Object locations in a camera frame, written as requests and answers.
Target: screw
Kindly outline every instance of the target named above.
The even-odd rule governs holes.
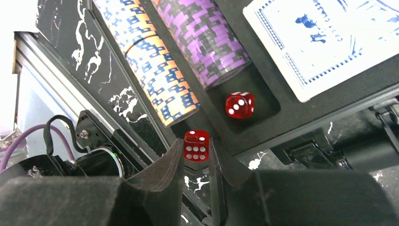
[[[10,146],[10,144],[11,144],[11,142],[9,142],[9,141],[4,141],[3,147],[8,147],[8,146]]]
[[[66,163],[69,165],[71,170],[76,170],[78,167],[77,163],[74,160],[68,160],[66,161]]]
[[[87,130],[82,130],[82,132],[80,133],[80,137],[84,138],[84,139],[88,139],[88,132]]]

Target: translucent red die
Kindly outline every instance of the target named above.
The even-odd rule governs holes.
[[[226,99],[226,112],[232,118],[249,118],[254,113],[254,107],[254,95],[248,92],[230,93]]]
[[[184,136],[184,157],[201,162],[209,158],[209,134],[203,130],[191,130]]]

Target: metal clamp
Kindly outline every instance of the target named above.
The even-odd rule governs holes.
[[[380,113],[375,114],[375,116],[378,118],[378,120],[381,121],[381,124],[383,125],[383,128],[384,128],[386,134],[388,135],[393,148],[395,149],[396,153],[399,154],[399,141],[396,138],[395,134],[393,133],[391,127],[387,123],[387,120],[385,119],[386,116],[391,117],[391,115],[392,115],[391,112],[386,112],[384,114],[380,114]]]
[[[314,142],[308,142],[290,150],[289,155],[309,169],[334,169],[334,164],[317,148]]]

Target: playing card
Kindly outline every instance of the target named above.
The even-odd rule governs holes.
[[[255,0],[243,13],[301,102],[399,53],[397,0]]]

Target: poker chip stack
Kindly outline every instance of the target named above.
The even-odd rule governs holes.
[[[138,0],[96,0],[104,21],[165,127],[200,105]]]
[[[152,0],[203,88],[251,63],[213,0]]]

